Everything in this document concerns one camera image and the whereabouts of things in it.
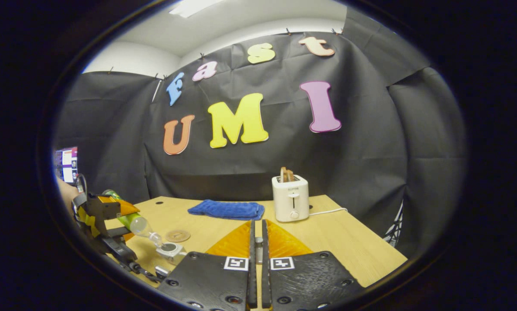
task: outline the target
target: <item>folded cloth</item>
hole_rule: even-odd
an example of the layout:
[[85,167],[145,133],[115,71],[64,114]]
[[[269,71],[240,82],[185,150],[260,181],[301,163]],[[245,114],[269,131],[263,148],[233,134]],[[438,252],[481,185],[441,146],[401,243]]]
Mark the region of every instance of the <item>folded cloth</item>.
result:
[[264,206],[249,202],[217,202],[205,200],[188,210],[189,214],[235,220],[260,220]]

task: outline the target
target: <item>white toaster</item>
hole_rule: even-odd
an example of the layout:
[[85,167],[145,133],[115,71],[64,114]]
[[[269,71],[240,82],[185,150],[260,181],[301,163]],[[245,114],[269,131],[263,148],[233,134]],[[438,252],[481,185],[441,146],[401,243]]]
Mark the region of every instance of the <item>white toaster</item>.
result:
[[294,175],[295,181],[280,182],[280,176],[272,178],[274,211],[282,222],[308,218],[308,181]]

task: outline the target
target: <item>purple letter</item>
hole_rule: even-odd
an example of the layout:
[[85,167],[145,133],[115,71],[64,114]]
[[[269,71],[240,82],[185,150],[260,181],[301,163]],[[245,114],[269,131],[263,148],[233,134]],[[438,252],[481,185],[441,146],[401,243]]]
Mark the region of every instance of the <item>purple letter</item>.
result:
[[340,120],[333,116],[332,103],[329,101],[328,89],[330,84],[324,81],[306,82],[300,85],[310,101],[312,123],[310,130],[315,133],[329,132],[341,128]]

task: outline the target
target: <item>table surface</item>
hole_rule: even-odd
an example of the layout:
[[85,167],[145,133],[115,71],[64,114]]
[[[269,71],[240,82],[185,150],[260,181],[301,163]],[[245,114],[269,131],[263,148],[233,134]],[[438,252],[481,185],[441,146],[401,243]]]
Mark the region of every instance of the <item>table surface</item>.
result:
[[[219,239],[229,234],[233,229],[242,225],[242,220],[227,220],[209,216],[192,215],[188,209],[201,201],[176,199],[173,197],[156,197],[149,201],[138,203],[140,215],[145,217],[155,232],[164,236],[175,229],[186,230],[191,237],[179,242],[186,252],[206,252]],[[301,240],[313,252],[330,251],[343,264],[358,282],[367,287],[383,278],[407,258],[395,248],[372,232],[355,217],[345,210],[310,216],[308,219],[294,222],[279,222],[274,215],[274,201],[257,201],[264,205],[262,219],[268,219],[284,228],[290,234]],[[326,195],[310,197],[313,208],[310,213],[328,211],[340,208]],[[106,221],[108,229],[122,226],[117,219]],[[255,221],[255,235],[262,236],[262,221]],[[154,244],[147,238],[134,236],[126,245],[134,250],[137,262],[146,270],[154,272],[155,266],[173,270],[176,266],[162,258]],[[261,301],[262,265],[257,265],[258,301]],[[146,283],[157,287],[141,274],[136,275]]]

